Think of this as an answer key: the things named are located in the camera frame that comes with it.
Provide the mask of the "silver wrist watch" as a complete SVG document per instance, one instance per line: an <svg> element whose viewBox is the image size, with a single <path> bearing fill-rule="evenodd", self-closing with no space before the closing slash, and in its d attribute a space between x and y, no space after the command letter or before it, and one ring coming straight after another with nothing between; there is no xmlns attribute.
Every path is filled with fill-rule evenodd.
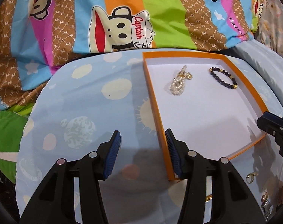
<svg viewBox="0 0 283 224"><path fill-rule="evenodd" d="M270 216L271 216L271 209L272 209L272 205L271 203L266 200L261 204L261 209L263 211L264 217L265 217L265 221L268 222Z"/></svg>

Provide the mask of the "orange shallow jewelry box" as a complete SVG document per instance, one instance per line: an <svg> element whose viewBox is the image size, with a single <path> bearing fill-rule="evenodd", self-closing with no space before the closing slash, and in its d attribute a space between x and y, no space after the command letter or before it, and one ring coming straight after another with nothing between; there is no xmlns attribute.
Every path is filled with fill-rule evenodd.
<svg viewBox="0 0 283 224"><path fill-rule="evenodd" d="M168 178L174 173L165 130L203 157L234 159L265 137L257 119L265 102L225 55L145 52L144 74Z"/></svg>

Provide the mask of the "gold bar clip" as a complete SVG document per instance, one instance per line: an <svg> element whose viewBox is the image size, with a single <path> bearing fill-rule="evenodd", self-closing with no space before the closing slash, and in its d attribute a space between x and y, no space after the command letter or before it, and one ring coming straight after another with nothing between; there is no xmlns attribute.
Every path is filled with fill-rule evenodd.
<svg viewBox="0 0 283 224"><path fill-rule="evenodd" d="M210 201L210 200L212 200L212 195L206 196L206 202L208 202L208 201Z"/></svg>

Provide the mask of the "gold pendant hoop earring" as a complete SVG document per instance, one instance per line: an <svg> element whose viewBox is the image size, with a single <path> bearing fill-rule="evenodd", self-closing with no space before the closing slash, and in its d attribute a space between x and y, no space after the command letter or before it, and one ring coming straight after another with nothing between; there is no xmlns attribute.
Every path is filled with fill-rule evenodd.
<svg viewBox="0 0 283 224"><path fill-rule="evenodd" d="M255 180L255 178L258 176L258 173L257 172L252 172L252 173L249 173L247 176L246 176L246 182L247 184L251 184L253 183L253 181Z"/></svg>

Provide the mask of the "pale blue floral blanket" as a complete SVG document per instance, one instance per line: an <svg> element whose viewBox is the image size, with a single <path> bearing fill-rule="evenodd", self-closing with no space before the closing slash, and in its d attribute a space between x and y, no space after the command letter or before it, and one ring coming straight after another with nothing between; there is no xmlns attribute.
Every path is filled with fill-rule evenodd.
<svg viewBox="0 0 283 224"><path fill-rule="evenodd" d="M261 0L255 39L234 47L234 51L264 79L283 107L283 3Z"/></svg>

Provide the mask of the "light blue planet pillow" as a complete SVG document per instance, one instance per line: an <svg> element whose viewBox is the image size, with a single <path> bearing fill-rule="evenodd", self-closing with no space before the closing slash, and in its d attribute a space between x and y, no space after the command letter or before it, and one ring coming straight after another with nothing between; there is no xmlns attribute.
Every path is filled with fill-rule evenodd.
<svg viewBox="0 0 283 224"><path fill-rule="evenodd" d="M153 119L142 51L73 61L38 97L24 128L17 160L16 199L23 212L46 173L60 158L73 161L118 130L121 148L112 174L100 182L110 223L176 223L186 181L170 182ZM276 205L283 158L270 136L231 159L257 201L264 191Z"/></svg>

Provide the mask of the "colorful monkey cartoon quilt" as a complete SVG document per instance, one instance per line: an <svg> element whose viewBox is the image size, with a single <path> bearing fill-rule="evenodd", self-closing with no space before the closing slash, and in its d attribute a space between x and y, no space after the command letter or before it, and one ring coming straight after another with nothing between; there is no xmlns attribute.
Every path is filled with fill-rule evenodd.
<svg viewBox="0 0 283 224"><path fill-rule="evenodd" d="M253 38L263 0L0 0L0 111L64 64L134 49L221 51Z"/></svg>

